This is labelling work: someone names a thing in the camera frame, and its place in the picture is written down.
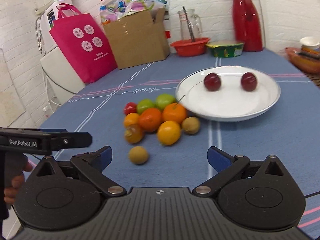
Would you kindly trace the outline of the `person's left hand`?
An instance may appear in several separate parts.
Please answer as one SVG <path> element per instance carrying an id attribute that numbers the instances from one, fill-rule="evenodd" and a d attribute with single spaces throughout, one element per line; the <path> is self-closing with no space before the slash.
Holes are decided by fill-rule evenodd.
<path id="1" fill-rule="evenodd" d="M 33 170 L 33 166 L 31 165 L 31 163 L 27 162 L 27 164 L 22 169 L 20 174 L 15 176 L 12 179 L 11 185 L 4 189 L 4 201 L 6 202 L 6 204 L 8 205 L 14 204 L 18 190 L 25 182 L 25 177 L 23 172 L 31 172 L 32 170 Z"/>

